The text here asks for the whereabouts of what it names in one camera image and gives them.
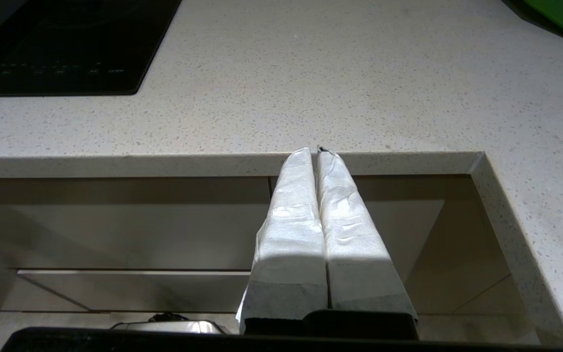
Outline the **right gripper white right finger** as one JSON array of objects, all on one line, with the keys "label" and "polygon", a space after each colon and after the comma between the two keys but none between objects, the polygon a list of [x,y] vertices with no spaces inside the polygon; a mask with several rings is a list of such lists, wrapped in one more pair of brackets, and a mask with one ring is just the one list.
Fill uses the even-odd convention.
[{"label": "right gripper white right finger", "polygon": [[415,316],[404,283],[339,154],[319,150],[317,185],[331,307]]}]

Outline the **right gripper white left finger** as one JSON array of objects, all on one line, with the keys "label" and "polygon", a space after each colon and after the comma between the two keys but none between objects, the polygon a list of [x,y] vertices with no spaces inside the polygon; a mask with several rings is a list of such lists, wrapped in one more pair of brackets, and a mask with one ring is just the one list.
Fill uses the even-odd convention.
[{"label": "right gripper white left finger", "polygon": [[311,150],[284,161],[256,235],[252,270],[236,319],[303,319],[328,306],[325,237]]}]

